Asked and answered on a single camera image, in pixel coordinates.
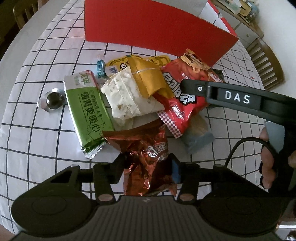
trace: checkered pattern on red bag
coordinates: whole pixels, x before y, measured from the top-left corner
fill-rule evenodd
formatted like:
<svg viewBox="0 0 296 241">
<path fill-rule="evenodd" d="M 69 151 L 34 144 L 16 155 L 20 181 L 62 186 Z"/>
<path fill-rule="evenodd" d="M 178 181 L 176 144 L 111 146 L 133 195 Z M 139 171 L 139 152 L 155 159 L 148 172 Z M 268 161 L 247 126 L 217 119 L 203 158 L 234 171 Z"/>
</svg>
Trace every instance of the checkered pattern on red bag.
<svg viewBox="0 0 296 241">
<path fill-rule="evenodd" d="M 163 121 L 164 124 L 168 127 L 170 132 L 174 135 L 175 138 L 178 138 L 182 135 L 181 131 L 177 128 L 174 121 L 168 116 L 168 114 L 161 110 L 157 112 L 160 119 Z"/>
</svg>

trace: dark round candy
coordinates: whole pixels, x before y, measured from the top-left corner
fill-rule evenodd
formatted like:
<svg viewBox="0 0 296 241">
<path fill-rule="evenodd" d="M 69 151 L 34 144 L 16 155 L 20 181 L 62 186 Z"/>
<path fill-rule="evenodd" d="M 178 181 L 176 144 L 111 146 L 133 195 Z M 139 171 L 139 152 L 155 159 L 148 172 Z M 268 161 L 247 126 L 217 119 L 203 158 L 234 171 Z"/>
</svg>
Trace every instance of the dark round candy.
<svg viewBox="0 0 296 241">
<path fill-rule="evenodd" d="M 65 97 L 58 92 L 50 93 L 46 98 L 48 108 L 57 109 L 64 104 Z"/>
</svg>

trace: ribbed black surface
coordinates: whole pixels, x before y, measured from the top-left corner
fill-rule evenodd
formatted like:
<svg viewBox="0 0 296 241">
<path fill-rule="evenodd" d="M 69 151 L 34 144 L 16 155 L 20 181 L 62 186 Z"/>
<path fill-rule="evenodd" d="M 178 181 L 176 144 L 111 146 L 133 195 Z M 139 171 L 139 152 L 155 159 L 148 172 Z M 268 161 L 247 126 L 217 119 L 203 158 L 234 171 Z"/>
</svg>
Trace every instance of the ribbed black surface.
<svg viewBox="0 0 296 241">
<path fill-rule="evenodd" d="M 275 234 L 241 238 L 224 234 L 205 223 L 191 205 L 181 205 L 172 196 L 123 196 L 111 206 L 100 207 L 94 217 L 71 234 L 55 238 L 20 233 L 13 241 L 276 241 Z"/>
</svg>

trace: tablecloth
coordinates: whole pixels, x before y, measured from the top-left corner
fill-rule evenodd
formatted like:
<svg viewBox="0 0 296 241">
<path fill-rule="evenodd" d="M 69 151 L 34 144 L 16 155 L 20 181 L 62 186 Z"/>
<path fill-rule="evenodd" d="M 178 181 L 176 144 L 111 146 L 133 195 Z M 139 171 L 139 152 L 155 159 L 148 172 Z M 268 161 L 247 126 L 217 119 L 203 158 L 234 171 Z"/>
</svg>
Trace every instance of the tablecloth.
<svg viewBox="0 0 296 241">
<path fill-rule="evenodd" d="M 18 231 L 10 210 L 19 195 L 71 164 L 78 164 L 82 169 L 91 168 L 100 161 L 112 162 L 119 154 L 107 145 L 92 160 L 86 159 L 68 106 L 47 113 L 36 106 L 40 96 L 53 88 L 63 88 L 65 75 L 83 70 L 96 72 L 98 54 L 105 56 L 106 62 L 126 54 L 163 54 L 135 46 L 87 42 L 84 38 L 83 7 L 83 0 L 70 0 L 48 25 L 26 58 L 5 109 L 0 128 L 0 211 L 4 226 L 12 232 Z M 221 24 L 213 10 L 210 13 L 204 10 L 202 17 L 215 25 Z M 227 83 L 264 89 L 250 56 L 240 42 L 214 68 L 223 71 Z M 170 153 L 174 153 L 182 162 L 198 162 L 203 168 L 224 164 L 230 149 L 239 139 L 258 137 L 264 127 L 263 119 L 227 108 L 205 109 L 203 113 L 216 137 L 213 143 L 188 155 L 181 140 L 171 135 L 168 138 Z M 135 125 L 156 118 L 155 113 L 139 117 Z M 240 145 L 229 168 L 259 185 L 260 150 L 258 143 L 246 142 Z M 112 185 L 112 189 L 118 198 L 123 193 L 123 178 L 118 184 Z M 83 184 L 83 192 L 89 198 L 94 198 L 92 184 Z M 209 192 L 209 183 L 200 183 L 198 198 L 203 198 Z M 170 192 L 159 195 L 170 195 Z"/>
</svg>

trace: black cable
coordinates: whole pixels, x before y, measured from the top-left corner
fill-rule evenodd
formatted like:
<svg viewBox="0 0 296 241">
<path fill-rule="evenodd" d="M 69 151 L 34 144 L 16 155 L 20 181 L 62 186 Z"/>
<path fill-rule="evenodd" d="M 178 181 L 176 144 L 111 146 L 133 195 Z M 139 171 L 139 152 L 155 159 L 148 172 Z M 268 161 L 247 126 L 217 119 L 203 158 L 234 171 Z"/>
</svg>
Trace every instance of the black cable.
<svg viewBox="0 0 296 241">
<path fill-rule="evenodd" d="M 235 150 L 237 149 L 237 147 L 242 144 L 243 142 L 247 142 L 247 141 L 255 141 L 255 142 L 259 142 L 261 143 L 263 146 L 265 146 L 272 154 L 272 156 L 274 157 L 274 160 L 276 159 L 276 156 L 277 156 L 277 152 L 275 151 L 275 149 L 266 141 L 263 141 L 262 139 L 260 138 L 257 138 L 257 137 L 246 137 L 246 138 L 243 138 L 243 139 L 240 139 L 235 145 L 234 147 L 232 148 L 231 152 L 229 153 L 227 159 L 226 159 L 226 162 L 224 164 L 225 167 L 228 166 L 229 162 L 230 162 L 230 159 L 232 158 L 232 155 L 233 153 L 235 152 Z"/>
</svg>

